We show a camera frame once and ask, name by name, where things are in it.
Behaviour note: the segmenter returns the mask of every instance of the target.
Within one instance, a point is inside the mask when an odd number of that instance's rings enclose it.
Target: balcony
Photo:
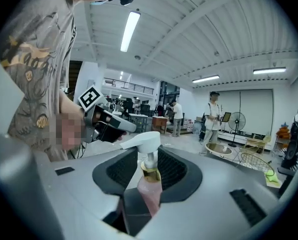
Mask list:
[[[123,89],[125,91],[132,91],[140,94],[147,94],[147,95],[153,95],[154,89],[130,83],[130,82],[124,82],[120,80],[115,80],[115,79],[109,79],[109,78],[104,78],[102,82],[102,86],[104,87],[111,87],[111,88],[117,88],[117,89]]]

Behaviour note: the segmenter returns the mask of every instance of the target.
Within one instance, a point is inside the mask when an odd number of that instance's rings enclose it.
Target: pink liquid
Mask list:
[[[145,180],[144,176],[142,176],[137,188],[153,217],[159,210],[160,196],[162,193],[161,182],[148,182]]]

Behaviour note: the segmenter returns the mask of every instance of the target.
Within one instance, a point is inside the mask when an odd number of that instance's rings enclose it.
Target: black cap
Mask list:
[[[212,91],[212,92],[210,93],[210,96],[212,96],[212,95],[214,95],[214,94],[216,94],[217,96],[220,96],[220,94],[219,94],[218,92],[216,92],[216,91]]]

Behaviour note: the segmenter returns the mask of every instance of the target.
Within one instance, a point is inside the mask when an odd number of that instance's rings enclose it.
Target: pants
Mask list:
[[[205,136],[204,136],[204,141],[202,143],[202,152],[201,153],[203,153],[203,154],[207,153],[207,148],[205,147],[205,144],[209,143],[210,140],[212,143],[216,143],[218,141],[218,134],[219,134],[218,130],[207,129],[205,131]]]
[[[177,131],[179,131],[178,136],[180,136],[181,121],[182,121],[182,119],[174,119],[173,120],[173,126],[174,126],[173,133],[172,133],[173,136],[177,135]]]

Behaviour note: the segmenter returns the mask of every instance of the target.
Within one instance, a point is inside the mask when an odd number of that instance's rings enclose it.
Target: ceiling light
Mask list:
[[[263,68],[263,69],[255,69],[253,70],[254,75],[258,74],[269,74],[269,73],[282,73],[287,70],[286,67],[276,67],[276,68]]]
[[[141,13],[139,12],[135,12],[135,11],[130,12],[127,24],[125,26],[124,34],[123,34],[123,39],[122,39],[122,44],[120,49],[122,52],[126,53],[128,51],[133,32],[135,30],[135,27],[137,26],[140,16],[141,16]]]
[[[220,78],[218,75],[214,75],[214,76],[210,76],[210,77],[196,79],[196,80],[193,80],[192,82],[196,84],[196,83],[199,83],[199,82],[204,82],[204,81],[218,79],[218,78]]]

